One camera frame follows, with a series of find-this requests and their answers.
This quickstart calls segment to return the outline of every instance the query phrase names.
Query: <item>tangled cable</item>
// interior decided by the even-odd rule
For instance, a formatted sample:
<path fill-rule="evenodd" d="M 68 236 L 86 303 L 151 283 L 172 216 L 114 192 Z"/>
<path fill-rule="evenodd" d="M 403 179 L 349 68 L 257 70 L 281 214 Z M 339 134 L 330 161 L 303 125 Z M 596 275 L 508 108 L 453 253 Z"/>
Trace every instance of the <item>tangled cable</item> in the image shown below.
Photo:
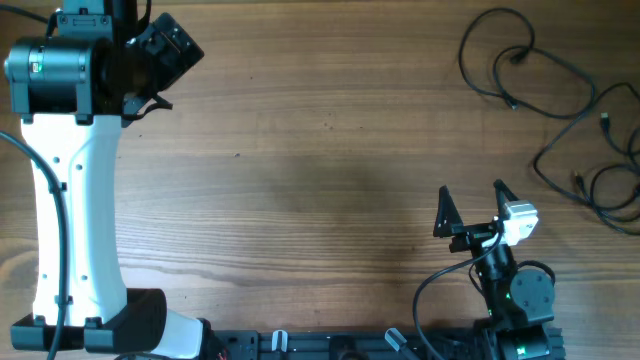
<path fill-rule="evenodd" d="M 496 57 L 496 59 L 493 62 L 493 66 L 492 66 L 492 77 L 493 77 L 493 82 L 498 90 L 498 92 L 493 92 L 493 91 L 488 91 L 488 90 L 484 90 L 484 89 L 480 89 L 479 87 L 477 87 L 470 79 L 469 76 L 467 75 L 467 71 L 465 69 L 464 66 L 464 61 L 462 58 L 463 52 L 464 52 L 464 48 L 465 45 L 467 43 L 467 39 L 469 38 L 469 35 L 471 34 L 471 32 L 473 31 L 473 29 L 475 29 L 475 27 L 478 25 L 478 23 L 480 22 L 480 20 L 482 18 L 484 18 L 485 16 L 492 14 L 492 13 L 496 13 L 496 12 L 503 12 L 503 13 L 508 13 L 508 14 L 512 14 L 514 16 L 516 16 L 517 18 L 519 18 L 520 20 L 522 20 L 522 22 L 524 22 L 525 26 L 527 27 L 527 30 L 529 31 L 529 44 L 528 45 L 515 45 L 515 46 L 510 46 L 504 50 L 502 50 L 498 56 Z M 640 235 L 640 230 L 635 230 L 635 229 L 629 229 L 629 228 L 623 228 L 621 225 L 619 225 L 620 223 L 630 223 L 633 222 L 635 220 L 640 219 L 640 211 L 638 211 L 636 214 L 634 215 L 628 215 L 628 216 L 619 216 L 619 215 L 615 215 L 612 212 L 617 212 L 620 210 L 627 210 L 629 208 L 629 206 L 633 205 L 633 203 L 638 199 L 638 197 L 640 197 L 640 183 L 638 183 L 632 193 L 629 195 L 629 197 L 622 201 L 621 203 L 614 205 L 614 206 L 604 206 L 601 203 L 596 201 L 595 198 L 595 189 L 596 189 L 596 185 L 599 183 L 599 179 L 602 177 L 603 174 L 613 171 L 613 170 L 625 170 L 630 172 L 631 174 L 635 175 L 636 177 L 640 177 L 640 165 L 638 165 L 638 162 L 636 160 L 636 156 L 640 154 L 640 150 L 634 150 L 634 144 L 637 140 L 638 134 L 640 134 L 640 127 L 636 128 L 631 135 L 629 136 L 628 140 L 627 140 L 627 145 L 626 148 L 620 147 L 618 146 L 615 141 L 611 138 L 611 134 L 610 134 L 610 128 L 611 128 L 611 120 L 609 119 L 608 114 L 603 113 L 601 120 L 600 120 L 600 127 L 602 129 L 603 135 L 607 141 L 607 143 L 611 146 L 611 148 L 623 155 L 626 159 L 626 162 L 624 163 L 616 163 L 616 164 L 612 164 L 610 166 L 607 166 L 603 169 L 600 169 L 598 172 L 596 172 L 596 174 L 593 176 L 591 183 L 587 186 L 585 184 L 584 178 L 581 174 L 579 173 L 575 173 L 574 174 L 574 181 L 575 181 L 575 185 L 577 186 L 577 188 L 580 190 L 580 193 L 575 193 L 573 191 L 570 190 L 566 190 L 563 189 L 562 187 L 560 187 L 559 185 L 557 185 L 553 180 L 551 180 L 548 176 L 546 176 L 539 167 L 539 162 L 540 159 L 547 154 L 549 151 L 551 151 L 551 149 L 553 148 L 553 146 L 563 137 L 565 136 L 569 130 L 571 130 L 575 125 L 577 125 L 578 123 L 580 123 L 582 120 L 584 120 L 589 114 L 592 113 L 593 109 L 598 105 L 598 103 L 607 95 L 609 94 L 612 90 L 618 89 L 618 88 L 626 88 L 628 89 L 631 94 L 636 98 L 636 100 L 638 100 L 638 102 L 640 103 L 640 95 L 638 94 L 638 92 L 636 91 L 636 89 L 628 82 L 622 82 L 622 83 L 617 83 L 614 85 L 611 85 L 610 87 L 606 88 L 604 91 L 602 91 L 599 95 L 596 85 L 594 83 L 594 81 L 592 80 L 591 76 L 589 74 L 587 74 L 586 72 L 584 72 L 583 70 L 581 70 L 580 68 L 578 68 L 577 66 L 571 64 L 568 61 L 565 61 L 551 53 L 549 53 L 548 51 L 542 50 L 542 49 L 538 49 L 534 46 L 535 43 L 535 31 L 533 29 L 533 26 L 531 25 L 531 23 L 529 22 L 529 20 L 522 15 L 520 12 L 514 10 L 514 9 L 510 9 L 510 8 L 494 8 L 494 9 L 489 9 L 485 12 L 483 12 L 482 14 L 480 14 L 478 17 L 476 17 L 475 20 L 473 20 L 473 22 L 469 25 L 469 27 L 467 28 L 467 30 L 465 31 L 463 37 L 462 37 L 462 41 L 460 43 L 460 49 L 458 51 L 458 64 L 460 66 L 460 73 L 462 74 L 462 78 L 464 79 L 464 81 L 467 83 L 467 85 L 469 85 L 469 87 L 471 89 L 473 89 L 475 92 L 481 94 L 481 95 L 487 95 L 487 96 L 493 96 L 493 97 L 497 97 L 497 98 L 501 98 L 503 99 L 507 105 L 509 107 L 511 107 L 512 109 L 518 109 L 520 106 L 528 108 L 540 115 L 552 118 L 552 119 L 560 119 L 560 120 L 571 120 L 571 122 L 564 128 L 562 129 L 558 135 L 556 135 L 556 137 L 554 137 L 547 145 L 545 145 L 533 158 L 532 161 L 532 167 L 533 170 L 535 171 L 535 173 L 545 182 L 547 183 L 553 190 L 559 192 L 560 194 L 562 194 L 563 196 L 567 197 L 570 200 L 573 200 L 576 203 L 585 205 L 585 206 L 589 206 L 590 208 L 593 209 L 593 211 L 595 212 L 595 214 L 598 216 L 598 218 L 600 218 L 600 220 L 606 224 L 607 226 L 611 227 L 612 229 L 619 231 L 621 233 L 624 234 L 628 234 L 628 235 Z M 509 93 L 509 91 L 507 89 L 505 89 L 505 87 L 503 86 L 502 82 L 500 81 L 500 76 L 499 76 L 499 65 L 502 63 L 501 59 L 503 59 L 503 57 L 505 57 L 507 54 L 512 54 L 514 53 L 514 55 L 511 55 L 510 57 L 510 62 L 512 64 L 520 64 L 530 53 L 536 53 L 539 55 L 542 55 L 550 60 L 552 60 L 553 62 L 555 62 L 556 64 L 562 66 L 563 68 L 567 69 L 569 72 L 575 74 L 576 76 L 578 76 L 580 79 L 584 80 L 590 87 L 590 97 L 589 97 L 589 101 L 584 105 L 584 107 L 582 107 L 580 110 L 578 110 L 577 112 L 574 113 L 569 113 L 569 114 L 554 114 L 554 113 L 550 113 L 548 111 L 542 110 L 538 107 L 535 107 L 531 104 L 529 104 L 528 102 L 519 99 L 513 95 L 511 95 Z"/>

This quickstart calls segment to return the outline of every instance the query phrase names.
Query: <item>cable connector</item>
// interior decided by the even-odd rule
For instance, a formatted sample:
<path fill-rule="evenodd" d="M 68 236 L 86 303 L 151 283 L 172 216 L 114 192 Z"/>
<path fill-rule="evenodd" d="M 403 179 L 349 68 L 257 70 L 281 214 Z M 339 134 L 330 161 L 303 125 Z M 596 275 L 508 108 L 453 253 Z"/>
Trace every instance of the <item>cable connector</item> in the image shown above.
<path fill-rule="evenodd" d="M 60 185 L 50 185 L 49 186 L 49 194 L 54 195 L 54 194 L 60 194 L 62 192 L 62 186 Z"/>
<path fill-rule="evenodd" d="M 611 127 L 611 120 L 609 119 L 609 113 L 600 114 L 600 127 L 604 132 L 609 131 L 609 128 Z"/>
<path fill-rule="evenodd" d="M 584 177 L 582 177 L 582 174 L 580 174 L 577 171 L 573 171 L 573 179 L 576 182 L 576 185 L 583 187 L 584 186 Z"/>
<path fill-rule="evenodd" d="M 56 295 L 53 297 L 53 301 L 58 304 L 58 307 L 73 305 L 73 296 L 67 296 L 66 300 L 60 300 L 60 296 Z"/>
<path fill-rule="evenodd" d="M 502 94 L 504 96 L 504 101 L 507 103 L 507 105 L 511 108 L 511 110 L 518 110 L 518 101 L 516 99 L 514 99 L 513 97 L 509 96 L 506 93 Z"/>

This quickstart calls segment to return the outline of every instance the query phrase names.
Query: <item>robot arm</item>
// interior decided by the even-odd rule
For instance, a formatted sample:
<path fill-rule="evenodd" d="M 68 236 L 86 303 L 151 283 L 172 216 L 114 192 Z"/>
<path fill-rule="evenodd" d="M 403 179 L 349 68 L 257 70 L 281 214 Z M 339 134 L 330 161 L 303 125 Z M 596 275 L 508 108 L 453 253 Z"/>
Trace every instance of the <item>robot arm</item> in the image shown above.
<path fill-rule="evenodd" d="M 21 39 L 5 62 L 12 110 L 55 174 L 67 215 L 61 252 L 50 186 L 34 163 L 39 277 L 32 314 L 11 328 L 16 349 L 49 351 L 60 309 L 61 350 L 193 359 L 208 336 L 206 322 L 167 310 L 161 290 L 127 289 L 120 274 L 114 170 L 122 129 L 150 99 L 160 105 L 148 109 L 170 108 L 157 93 L 204 55 L 170 15 L 149 24 L 149 14 L 150 1 L 138 21 L 134 1 L 66 0 L 52 16 L 59 36 Z"/>
<path fill-rule="evenodd" d="M 532 261 L 517 264 L 511 247 L 531 235 L 538 211 L 518 199 L 501 181 L 494 183 L 499 215 L 489 223 L 465 226 L 446 186 L 440 189 L 433 234 L 449 237 L 450 251 L 470 251 L 475 259 L 479 289 L 487 304 L 488 319 L 475 327 L 487 339 L 489 358 L 528 359 L 551 354 L 554 344 L 543 324 L 554 319 L 555 275 L 549 267 Z M 523 269 L 533 265 L 541 270 Z"/>

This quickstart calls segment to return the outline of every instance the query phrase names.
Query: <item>wooden table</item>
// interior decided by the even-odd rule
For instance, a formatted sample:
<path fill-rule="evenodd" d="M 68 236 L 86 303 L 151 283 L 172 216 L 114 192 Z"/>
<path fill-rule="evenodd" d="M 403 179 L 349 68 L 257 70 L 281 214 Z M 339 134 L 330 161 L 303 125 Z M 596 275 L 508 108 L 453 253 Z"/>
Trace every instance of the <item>wooden table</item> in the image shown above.
<path fill-rule="evenodd" d="M 537 45 L 588 71 L 600 89 L 622 80 L 640 84 L 637 4 L 506 3 L 532 21 Z M 638 239 L 602 225 L 529 166 L 567 123 L 480 97 L 460 76 L 456 54 L 465 27 L 497 4 L 155 7 L 153 18 L 170 12 L 206 57 L 164 94 L 174 111 L 154 112 L 124 131 L 115 198 L 126 284 L 161 287 L 172 308 L 205 317 L 215 329 L 411 328 L 417 284 L 469 257 L 450 254 L 448 240 L 432 237 L 438 188 L 449 185 L 467 223 L 482 222 L 496 212 L 491 184 L 502 178 L 539 208 L 533 237 L 514 252 L 557 272 L 554 324 L 564 329 L 569 358 L 637 357 Z M 16 29 L 44 31 L 4 13 L 0 23 L 3 57 Z M 494 56 L 526 40 L 515 18 L 485 21 L 465 54 L 474 80 L 490 88 Z M 537 56 L 505 66 L 503 74 L 514 94 L 554 112 L 575 110 L 588 95 L 574 76 Z M 622 141 L 637 126 L 638 110 L 619 91 L 596 112 L 609 112 Z M 571 186 L 572 170 L 621 160 L 597 118 L 543 160 L 559 184 Z M 0 128 L 19 134 L 6 82 Z M 35 292 L 32 175 L 28 161 L 4 143 L 0 169 L 0 358 L 41 359 L 15 352 L 8 337 Z M 636 181 L 611 176 L 602 190 L 613 200 Z M 424 324 L 466 326 L 486 308 L 460 271 L 427 289 L 420 312 Z"/>

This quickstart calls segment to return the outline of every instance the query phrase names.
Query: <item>black cable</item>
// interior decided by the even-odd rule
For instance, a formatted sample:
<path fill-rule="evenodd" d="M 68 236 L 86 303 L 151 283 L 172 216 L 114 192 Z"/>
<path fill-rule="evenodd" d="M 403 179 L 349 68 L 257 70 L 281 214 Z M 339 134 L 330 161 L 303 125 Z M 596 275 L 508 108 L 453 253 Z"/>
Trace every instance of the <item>black cable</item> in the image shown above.
<path fill-rule="evenodd" d="M 58 27 L 58 14 L 53 13 L 49 16 L 49 20 L 47 21 L 47 30 L 44 33 L 45 37 L 53 36 L 53 31 Z"/>
<path fill-rule="evenodd" d="M 480 287 L 480 285 L 478 284 L 478 282 L 476 281 L 476 279 L 473 277 L 473 268 L 476 267 L 476 264 L 471 264 L 471 266 L 469 266 L 469 280 L 471 280 L 471 284 L 473 284 L 473 287 L 476 288 L 476 290 L 478 290 L 478 292 L 480 293 L 480 295 L 482 295 L 482 297 L 484 297 L 484 294 L 482 293 L 482 288 Z"/>
<path fill-rule="evenodd" d="M 484 254 L 478 256 L 475 259 L 469 259 L 466 261 L 463 261 L 461 263 L 458 263 L 456 265 L 453 266 L 449 266 L 448 268 L 442 269 L 440 271 L 438 271 L 437 273 L 429 276 L 425 281 L 422 282 L 422 284 L 420 284 L 420 286 L 418 286 L 418 289 L 416 290 L 416 294 L 413 297 L 413 322 L 415 324 L 416 327 L 416 331 L 418 332 L 418 335 L 420 336 L 420 339 L 422 340 L 422 342 L 425 344 L 425 346 L 427 347 L 427 349 L 429 350 L 429 352 L 433 355 L 433 357 L 435 357 L 437 360 L 445 360 L 442 355 L 440 355 L 436 349 L 433 347 L 433 345 L 429 342 L 429 340 L 427 339 L 427 337 L 424 335 L 424 332 L 422 332 L 422 327 L 420 326 L 420 319 L 418 316 L 418 302 L 420 300 L 420 294 L 422 294 L 422 291 L 424 290 L 424 288 L 427 287 L 427 285 L 429 285 L 430 283 L 432 283 L 434 280 L 436 280 L 437 278 L 441 277 L 442 275 L 448 274 L 450 272 L 456 271 L 458 269 L 461 269 L 465 266 L 469 266 L 472 264 L 477 263 L 478 261 L 484 259 L 485 257 L 487 257 L 489 254 L 491 254 L 496 248 L 498 248 L 498 246 L 500 245 L 500 241 L 502 240 L 502 233 L 503 233 L 503 229 L 502 229 L 502 223 L 498 222 L 498 236 L 495 240 L 495 242 L 491 245 L 491 247 L 487 250 L 487 252 L 485 252 Z"/>
<path fill-rule="evenodd" d="M 11 6 L 11 5 L 0 5 L 0 11 L 8 11 L 8 12 L 14 13 L 16 15 L 24 16 L 24 17 L 27 17 L 29 19 L 32 19 L 32 20 L 35 20 L 35 21 L 39 21 L 39 22 L 45 23 L 45 24 L 48 22 L 47 18 L 45 18 L 44 16 L 40 16 L 38 14 L 34 14 L 34 13 L 29 12 L 27 10 L 21 9 L 19 7 Z"/>
<path fill-rule="evenodd" d="M 60 342 L 62 340 L 62 332 L 64 330 L 64 322 L 67 316 L 68 301 L 68 279 L 67 279 L 67 218 L 64 210 L 64 202 L 62 199 L 62 187 L 58 182 L 56 174 L 51 170 L 49 165 L 44 161 L 38 153 L 33 150 L 29 145 L 22 143 L 20 140 L 14 138 L 4 131 L 0 131 L 0 138 L 6 140 L 23 154 L 27 155 L 31 161 L 42 171 L 42 174 L 47 179 L 49 184 L 49 192 L 53 196 L 55 203 L 56 214 L 58 217 L 58 235 L 60 237 L 60 280 L 58 283 L 58 321 L 56 323 L 56 331 L 53 336 L 53 342 L 49 349 L 49 355 L 47 360 L 53 360 L 56 357 L 56 353 L 60 348 Z"/>
<path fill-rule="evenodd" d="M 492 77 L 493 77 L 493 82 L 497 88 L 497 92 L 493 92 L 493 91 L 488 91 L 488 90 L 484 90 L 484 89 L 480 89 L 479 87 L 477 87 L 469 78 L 467 71 L 465 69 L 464 66 L 464 61 L 463 61 L 463 52 L 464 52 L 464 47 L 467 43 L 467 40 L 469 38 L 469 35 L 471 34 L 471 32 L 473 31 L 473 29 L 478 25 L 478 23 L 480 22 L 481 19 L 483 19 L 485 16 L 492 14 L 492 13 L 508 13 L 508 14 L 512 14 L 516 17 L 518 17 L 519 19 L 521 19 L 525 26 L 527 27 L 528 31 L 529 31 L 529 43 L 528 45 L 515 45 L 515 46 L 511 46 L 508 47 L 506 49 L 504 49 L 503 51 L 501 51 L 498 56 L 495 58 L 494 62 L 493 62 L 493 66 L 492 66 Z M 601 120 L 601 127 L 603 130 L 603 135 L 607 141 L 607 143 L 609 143 L 609 145 L 611 146 L 611 148 L 616 151 L 619 154 L 622 154 L 625 156 L 626 160 L 629 162 L 629 164 L 614 164 L 612 166 L 608 166 L 600 171 L 597 172 L 597 174 L 594 176 L 594 178 L 591 181 L 591 185 L 589 187 L 589 189 L 587 189 L 584 185 L 584 181 L 582 184 L 582 187 L 584 187 L 584 189 L 580 189 L 579 194 L 573 192 L 573 191 L 569 191 L 566 189 L 563 189 L 562 187 L 558 186 L 553 180 L 551 180 L 549 177 L 547 177 L 545 174 L 542 173 L 542 171 L 540 170 L 539 167 L 539 162 L 540 159 L 547 154 L 552 147 L 556 144 L 556 142 L 558 142 L 564 135 L 567 134 L 567 132 L 569 132 L 569 130 L 571 130 L 574 126 L 576 126 L 578 123 L 580 123 L 582 120 L 584 120 L 591 112 L 592 110 L 596 107 L 596 105 L 607 95 L 609 94 L 612 90 L 617 89 L 617 88 L 621 88 L 621 87 L 625 87 L 627 88 L 631 94 L 638 100 L 638 102 L 640 102 L 640 95 L 638 94 L 638 92 L 636 91 L 636 89 L 629 84 L 628 82 L 622 82 L 622 83 L 617 83 L 614 84 L 610 87 L 608 87 L 607 89 L 605 89 L 603 92 L 601 92 L 599 95 L 596 96 L 597 94 L 597 89 L 596 89 L 596 85 L 593 82 L 591 76 L 589 76 L 586 72 L 582 71 L 581 69 L 579 69 L 577 66 L 545 51 L 542 49 L 538 49 L 536 47 L 534 47 L 534 43 L 535 43 L 535 31 L 533 29 L 533 26 L 531 25 L 531 23 L 529 22 L 529 20 L 522 15 L 520 12 L 514 10 L 514 9 L 510 9 L 510 8 L 493 8 L 493 9 L 489 9 L 483 13 L 481 13 L 480 15 L 478 15 L 469 25 L 469 27 L 467 27 L 467 30 L 465 31 L 464 35 L 462 36 L 462 40 L 460 42 L 460 49 L 458 50 L 458 64 L 460 66 L 460 73 L 462 74 L 462 78 L 464 79 L 464 81 L 467 83 L 467 85 L 469 85 L 469 87 L 471 89 L 473 89 L 474 91 L 476 91 L 477 93 L 481 94 L 481 95 L 487 95 L 487 96 L 494 96 L 494 97 L 498 97 L 501 99 L 504 99 L 505 102 L 507 103 L 507 105 L 509 105 L 511 108 L 513 109 L 517 109 L 519 106 L 523 106 L 526 107 L 536 113 L 539 113 L 543 116 L 549 117 L 549 118 L 553 118 L 553 119 L 564 119 L 564 120 L 571 120 L 571 122 L 564 128 L 562 129 L 562 131 L 560 131 L 560 133 L 558 133 L 558 135 L 556 135 L 547 145 L 545 145 L 533 158 L 532 160 L 532 167 L 533 170 L 535 171 L 535 173 L 545 182 L 547 183 L 547 185 L 549 185 L 553 190 L 559 192 L 560 194 L 562 194 L 563 196 L 567 197 L 568 199 L 577 202 L 581 205 L 585 205 L 585 206 L 589 206 L 591 207 L 594 212 L 596 213 L 596 215 L 600 218 L 600 220 L 606 224 L 607 226 L 613 228 L 616 231 L 625 233 L 625 234 L 629 234 L 629 235 L 640 235 L 640 231 L 636 231 L 636 230 L 629 230 L 629 229 L 625 229 L 622 228 L 616 224 L 614 224 L 613 222 L 618 222 L 618 223 L 628 223 L 628 222 L 632 222 L 635 220 L 640 219 L 640 212 L 636 215 L 630 216 L 630 217 L 618 217 L 615 216 L 613 214 L 611 214 L 611 211 L 618 211 L 618 210 L 623 210 L 625 208 L 627 208 L 628 206 L 632 205 L 633 203 L 636 202 L 636 200 L 638 198 L 640 198 L 640 184 L 638 184 L 633 193 L 629 196 L 629 198 L 623 202 L 621 202 L 618 205 L 615 206 L 602 206 L 599 203 L 597 203 L 595 201 L 594 198 L 594 192 L 595 192 L 595 187 L 596 184 L 598 183 L 598 179 L 600 178 L 600 176 L 608 171 L 614 170 L 614 169 L 622 169 L 622 170 L 626 170 L 628 172 L 631 172 L 632 174 L 636 175 L 637 177 L 640 177 L 640 164 L 638 164 L 638 161 L 636 160 L 636 156 L 640 155 L 640 150 L 634 150 L 634 143 L 637 140 L 637 137 L 640 134 L 640 128 L 637 128 L 633 131 L 633 133 L 631 134 L 631 136 L 629 137 L 629 140 L 627 141 L 627 148 L 623 149 L 622 147 L 618 146 L 613 139 L 611 138 L 611 134 L 609 133 L 609 128 L 610 128 L 610 120 L 608 118 L 608 116 L 603 117 L 603 119 Z M 501 59 L 507 55 L 507 54 L 511 54 L 514 53 L 515 55 L 512 55 L 510 60 L 512 64 L 519 64 L 522 62 L 522 60 L 524 60 L 524 58 L 529 55 L 530 53 L 537 53 L 540 54 L 552 61 L 554 61 L 555 63 L 557 63 L 558 65 L 564 67 L 565 69 L 567 69 L 569 72 L 575 74 L 576 76 L 578 76 L 579 78 L 581 78 L 582 80 L 584 80 L 586 83 L 589 84 L 590 86 L 590 97 L 589 97 L 589 101 L 584 105 L 584 107 L 582 107 L 580 110 L 578 110 L 577 112 L 574 113 L 569 113 L 569 114 L 554 114 L 554 113 L 550 113 L 548 111 L 539 109 L 531 104 L 529 104 L 528 102 L 522 100 L 522 99 L 518 99 L 516 97 L 514 97 L 513 95 L 511 95 L 502 85 L 502 83 L 500 82 L 500 76 L 499 76 L 499 65 L 502 63 Z M 469 273 L 469 277 L 470 279 L 472 279 L 472 281 L 475 281 L 473 279 L 473 277 L 471 276 L 471 273 Z"/>
<path fill-rule="evenodd" d="M 149 27 L 149 21 L 151 20 L 151 0 L 147 0 L 147 4 L 144 9 L 144 15 L 138 20 L 136 36 L 142 34 L 147 27 Z"/>

